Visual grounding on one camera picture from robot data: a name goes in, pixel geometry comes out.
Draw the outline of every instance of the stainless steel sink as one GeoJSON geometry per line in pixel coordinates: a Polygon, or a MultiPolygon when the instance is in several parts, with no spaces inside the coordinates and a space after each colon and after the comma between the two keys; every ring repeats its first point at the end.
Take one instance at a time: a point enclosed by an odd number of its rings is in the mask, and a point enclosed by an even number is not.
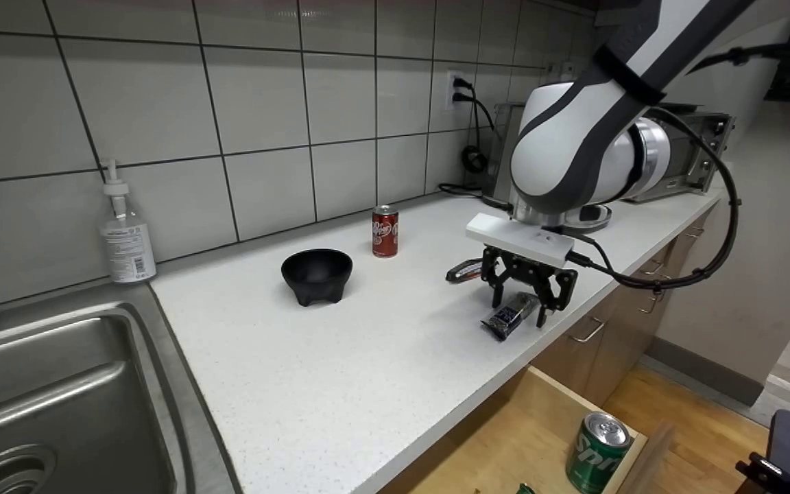
{"type": "Polygon", "coordinates": [[[237,494],[149,288],[0,309],[0,494],[237,494]]]}

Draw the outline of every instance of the soda can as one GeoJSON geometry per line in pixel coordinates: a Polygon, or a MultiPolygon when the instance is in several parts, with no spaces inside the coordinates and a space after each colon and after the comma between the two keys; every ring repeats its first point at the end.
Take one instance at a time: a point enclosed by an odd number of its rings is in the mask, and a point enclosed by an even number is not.
{"type": "Polygon", "coordinates": [[[581,494],[604,491],[631,441],[633,439],[621,419],[604,412],[591,412],[581,419],[576,445],[569,457],[569,479],[581,494]]]}
{"type": "Polygon", "coordinates": [[[382,203],[374,207],[374,254],[393,257],[399,251],[399,207],[382,203]]]}

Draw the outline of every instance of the dispenser pump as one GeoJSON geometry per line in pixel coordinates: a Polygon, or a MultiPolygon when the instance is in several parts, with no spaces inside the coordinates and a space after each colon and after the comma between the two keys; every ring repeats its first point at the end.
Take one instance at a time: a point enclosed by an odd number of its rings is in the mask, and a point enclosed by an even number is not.
{"type": "Polygon", "coordinates": [[[129,214],[129,205],[127,205],[129,187],[122,181],[115,158],[111,162],[111,173],[108,173],[108,181],[105,181],[105,194],[111,198],[115,216],[127,216],[129,214]]]}

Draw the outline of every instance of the black bowl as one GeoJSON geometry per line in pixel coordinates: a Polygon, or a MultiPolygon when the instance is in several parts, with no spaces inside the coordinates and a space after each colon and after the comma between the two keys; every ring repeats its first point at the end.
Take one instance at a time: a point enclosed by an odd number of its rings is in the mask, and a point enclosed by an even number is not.
{"type": "Polygon", "coordinates": [[[341,248],[304,248],[282,262],[282,276],[290,284],[300,303],[341,302],[347,279],[352,273],[352,257],[341,248]]]}

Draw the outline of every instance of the kitchen counter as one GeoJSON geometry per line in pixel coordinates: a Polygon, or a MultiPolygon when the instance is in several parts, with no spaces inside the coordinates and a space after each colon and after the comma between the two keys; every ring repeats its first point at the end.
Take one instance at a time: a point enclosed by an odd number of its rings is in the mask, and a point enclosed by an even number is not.
{"type": "MultiPolygon", "coordinates": [[[[595,239],[631,272],[713,203],[618,203],[595,239]]],[[[403,207],[399,257],[370,254],[363,214],[175,262],[155,279],[245,491],[377,491],[614,291],[578,268],[569,309],[495,339],[481,328],[492,288],[445,283],[484,248],[465,229],[477,210],[499,214],[471,198],[403,207]],[[300,307],[282,283],[281,262],[311,246],[355,257],[341,303],[300,307]]]]}

